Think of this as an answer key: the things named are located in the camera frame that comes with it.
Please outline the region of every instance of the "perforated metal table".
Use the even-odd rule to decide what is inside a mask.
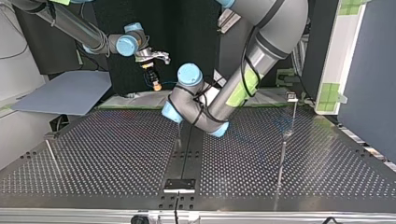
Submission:
[[[55,160],[42,146],[0,172],[0,207],[396,213],[396,174],[304,108],[241,109],[223,138],[160,111],[96,111],[50,145]],[[168,179],[195,193],[163,193]]]

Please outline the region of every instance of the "metal frame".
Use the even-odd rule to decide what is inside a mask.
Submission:
[[[133,216],[156,217],[161,223],[175,223],[173,212],[83,209],[0,209],[0,223],[130,223]],[[231,213],[178,212],[181,223],[322,223],[336,217],[343,223],[394,223],[393,214],[363,213]]]

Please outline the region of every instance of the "black object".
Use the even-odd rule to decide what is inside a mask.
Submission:
[[[195,179],[168,179],[165,189],[195,189]]]
[[[131,224],[149,224],[149,218],[142,216],[134,216],[131,218]]]
[[[326,220],[324,220],[323,224],[328,224],[330,221],[333,221],[335,224],[342,224],[341,222],[337,222],[334,217],[328,217]]]

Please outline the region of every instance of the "small bracket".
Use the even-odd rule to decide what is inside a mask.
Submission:
[[[341,93],[338,93],[338,100],[341,104],[347,104],[347,97]]]
[[[195,193],[195,179],[168,179],[164,193]]]
[[[239,20],[241,17],[238,14],[228,8],[225,9],[218,21],[219,32],[226,34]]]
[[[289,103],[296,103],[298,102],[297,94],[292,91],[286,92],[286,99]]]

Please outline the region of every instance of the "gray robot arm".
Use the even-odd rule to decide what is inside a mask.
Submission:
[[[255,92],[257,76],[265,74],[280,59],[285,59],[303,34],[307,13],[307,0],[217,0],[255,25],[254,41],[246,54],[248,66],[244,78],[237,69],[210,106],[195,101],[194,96],[205,83],[199,68],[184,64],[178,71],[178,83],[163,109],[167,118],[181,122],[183,119],[197,128],[221,137],[230,123],[227,119]]]

